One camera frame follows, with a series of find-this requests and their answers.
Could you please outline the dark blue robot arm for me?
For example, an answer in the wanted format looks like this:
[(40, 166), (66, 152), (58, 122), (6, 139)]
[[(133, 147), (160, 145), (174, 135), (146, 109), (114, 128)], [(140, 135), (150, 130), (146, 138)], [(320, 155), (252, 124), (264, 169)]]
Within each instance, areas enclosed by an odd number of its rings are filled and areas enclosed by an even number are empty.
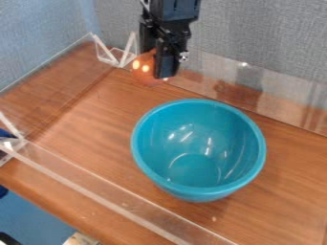
[(154, 78), (170, 78), (189, 59), (190, 24), (197, 20), (200, 0), (138, 0), (138, 48), (153, 51)]

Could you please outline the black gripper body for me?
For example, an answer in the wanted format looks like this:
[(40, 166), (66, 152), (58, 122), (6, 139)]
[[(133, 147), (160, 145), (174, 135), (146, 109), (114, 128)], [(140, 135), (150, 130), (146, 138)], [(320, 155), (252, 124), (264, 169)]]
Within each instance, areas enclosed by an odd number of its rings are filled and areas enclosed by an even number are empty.
[(190, 38), (192, 16), (177, 13), (160, 18), (156, 15), (144, 13), (138, 18), (138, 28), (148, 27), (156, 31), (156, 41), (166, 42), (166, 46), (173, 47), (178, 52), (178, 59), (186, 59), (189, 51), (186, 49), (188, 39)]

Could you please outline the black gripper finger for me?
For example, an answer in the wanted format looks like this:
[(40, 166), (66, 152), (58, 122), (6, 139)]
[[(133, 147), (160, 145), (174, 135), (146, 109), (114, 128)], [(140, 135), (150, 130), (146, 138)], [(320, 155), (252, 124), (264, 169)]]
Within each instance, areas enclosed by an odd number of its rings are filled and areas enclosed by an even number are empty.
[(156, 47), (154, 54), (154, 78), (170, 78), (176, 75), (178, 69), (178, 52), (165, 45)]
[(138, 28), (138, 49), (144, 54), (156, 47), (156, 31), (153, 28)]

